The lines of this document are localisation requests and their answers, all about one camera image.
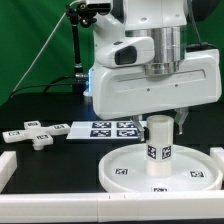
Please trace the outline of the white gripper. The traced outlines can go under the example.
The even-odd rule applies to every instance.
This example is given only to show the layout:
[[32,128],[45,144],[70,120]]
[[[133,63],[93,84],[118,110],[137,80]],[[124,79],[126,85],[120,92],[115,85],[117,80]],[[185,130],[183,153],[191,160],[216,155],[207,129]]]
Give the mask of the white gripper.
[[142,66],[99,66],[91,72],[91,91],[96,115],[104,120],[132,116],[141,141],[148,137],[141,115],[170,109],[176,109],[181,135],[189,106],[216,102],[221,96],[219,51],[190,52],[177,72],[164,76],[148,76]]

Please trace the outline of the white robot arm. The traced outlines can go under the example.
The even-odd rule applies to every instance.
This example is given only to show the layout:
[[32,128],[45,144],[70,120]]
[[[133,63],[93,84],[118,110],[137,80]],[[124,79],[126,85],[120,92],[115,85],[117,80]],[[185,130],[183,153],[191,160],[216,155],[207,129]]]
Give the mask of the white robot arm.
[[140,116],[174,109],[182,125],[190,106],[221,96],[219,51],[186,50],[192,0],[85,0],[94,23],[90,93],[96,115],[128,117],[145,140]]

